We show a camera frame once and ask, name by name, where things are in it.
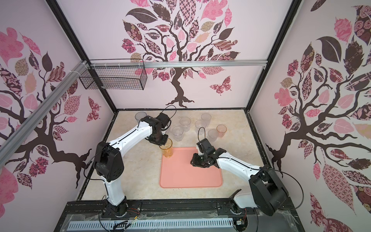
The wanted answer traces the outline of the blue-grey plastic cup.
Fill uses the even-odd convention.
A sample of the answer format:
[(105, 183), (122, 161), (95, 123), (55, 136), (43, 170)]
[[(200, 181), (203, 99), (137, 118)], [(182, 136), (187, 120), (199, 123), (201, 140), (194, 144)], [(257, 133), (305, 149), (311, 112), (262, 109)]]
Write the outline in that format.
[(140, 123), (141, 119), (146, 117), (146, 116), (147, 116), (147, 113), (141, 111), (141, 112), (136, 113), (135, 119), (136, 119), (137, 123)]

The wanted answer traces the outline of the amber plastic cup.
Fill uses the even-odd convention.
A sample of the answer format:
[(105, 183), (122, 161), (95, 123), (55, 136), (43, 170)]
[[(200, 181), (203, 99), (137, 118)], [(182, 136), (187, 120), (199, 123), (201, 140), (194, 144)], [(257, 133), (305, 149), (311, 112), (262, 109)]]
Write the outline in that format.
[(168, 138), (165, 145), (159, 146), (161, 153), (164, 157), (170, 158), (173, 155), (173, 141)]

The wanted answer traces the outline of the pink tray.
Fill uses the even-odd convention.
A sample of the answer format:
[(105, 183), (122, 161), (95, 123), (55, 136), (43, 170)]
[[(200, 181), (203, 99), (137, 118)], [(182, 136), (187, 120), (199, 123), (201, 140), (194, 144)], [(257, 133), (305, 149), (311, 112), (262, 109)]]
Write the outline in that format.
[(212, 166), (194, 167), (190, 164), (196, 147), (173, 148), (173, 155), (161, 160), (159, 185), (164, 189), (218, 188), (223, 184), (222, 172)]

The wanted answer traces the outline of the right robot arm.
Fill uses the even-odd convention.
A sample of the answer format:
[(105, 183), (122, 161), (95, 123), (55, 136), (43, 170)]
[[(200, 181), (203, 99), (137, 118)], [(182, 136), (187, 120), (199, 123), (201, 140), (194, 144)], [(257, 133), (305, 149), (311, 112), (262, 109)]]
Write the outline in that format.
[(234, 157), (222, 148), (215, 149), (208, 139), (197, 143), (197, 151), (190, 162), (192, 166), (214, 166), (248, 182), (249, 192), (239, 190), (232, 196), (232, 201), (238, 208), (257, 208), (272, 216), (289, 197), (289, 192), (276, 171), (269, 166), (259, 167)]

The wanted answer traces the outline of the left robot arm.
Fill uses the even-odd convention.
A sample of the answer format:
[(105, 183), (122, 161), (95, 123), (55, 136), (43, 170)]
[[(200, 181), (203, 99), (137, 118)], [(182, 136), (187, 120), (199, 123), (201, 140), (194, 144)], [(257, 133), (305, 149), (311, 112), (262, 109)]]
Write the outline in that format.
[(170, 125), (171, 118), (164, 113), (157, 117), (145, 116), (134, 128), (117, 139), (98, 143), (93, 167), (107, 191), (107, 210), (115, 217), (123, 217), (128, 211), (120, 181), (124, 172), (123, 157), (144, 139), (157, 146), (165, 145), (168, 141), (165, 131)]

